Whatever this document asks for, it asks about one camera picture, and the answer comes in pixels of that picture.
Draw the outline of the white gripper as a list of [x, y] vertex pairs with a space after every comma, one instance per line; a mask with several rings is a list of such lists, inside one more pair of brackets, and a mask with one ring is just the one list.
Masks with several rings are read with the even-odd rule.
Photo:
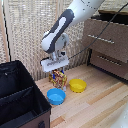
[[42, 70], [44, 72], [52, 71], [54, 75], [56, 75], [56, 69], [60, 67], [64, 67], [69, 63], [68, 57], [66, 55], [61, 56], [58, 60], [53, 60], [51, 57], [43, 58], [41, 60]]

